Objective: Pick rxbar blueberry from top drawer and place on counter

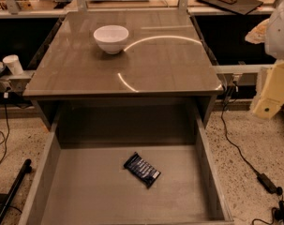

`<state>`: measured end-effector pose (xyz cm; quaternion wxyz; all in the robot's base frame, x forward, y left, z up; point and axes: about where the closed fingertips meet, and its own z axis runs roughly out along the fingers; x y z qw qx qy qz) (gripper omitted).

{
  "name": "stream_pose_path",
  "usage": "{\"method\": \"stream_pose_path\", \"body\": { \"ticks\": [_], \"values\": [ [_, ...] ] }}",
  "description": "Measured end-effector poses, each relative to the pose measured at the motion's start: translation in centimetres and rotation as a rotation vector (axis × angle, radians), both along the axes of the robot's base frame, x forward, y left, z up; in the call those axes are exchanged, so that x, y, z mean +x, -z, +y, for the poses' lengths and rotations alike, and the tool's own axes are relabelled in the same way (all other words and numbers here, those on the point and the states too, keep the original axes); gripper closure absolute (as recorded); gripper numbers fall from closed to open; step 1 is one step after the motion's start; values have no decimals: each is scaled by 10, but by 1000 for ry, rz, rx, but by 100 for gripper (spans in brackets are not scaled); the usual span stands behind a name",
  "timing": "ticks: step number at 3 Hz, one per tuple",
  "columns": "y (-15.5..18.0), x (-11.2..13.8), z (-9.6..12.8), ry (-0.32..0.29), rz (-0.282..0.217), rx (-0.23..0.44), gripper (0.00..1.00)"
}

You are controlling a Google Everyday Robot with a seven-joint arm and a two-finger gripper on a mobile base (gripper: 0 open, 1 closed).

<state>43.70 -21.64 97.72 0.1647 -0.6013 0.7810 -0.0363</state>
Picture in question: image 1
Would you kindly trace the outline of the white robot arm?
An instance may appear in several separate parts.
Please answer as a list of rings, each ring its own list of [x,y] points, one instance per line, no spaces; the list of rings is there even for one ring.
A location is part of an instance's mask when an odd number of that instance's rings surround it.
[[[254,97],[251,111],[261,119],[271,119],[284,105],[284,0],[277,6],[267,25],[265,51],[277,63],[265,70],[264,84]]]

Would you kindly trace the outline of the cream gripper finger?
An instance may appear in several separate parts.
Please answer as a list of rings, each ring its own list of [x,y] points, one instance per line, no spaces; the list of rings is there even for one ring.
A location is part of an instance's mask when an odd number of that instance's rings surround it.
[[[270,68],[262,67],[258,73],[256,96],[250,105],[252,114],[260,119],[271,119],[284,105],[284,61]]]

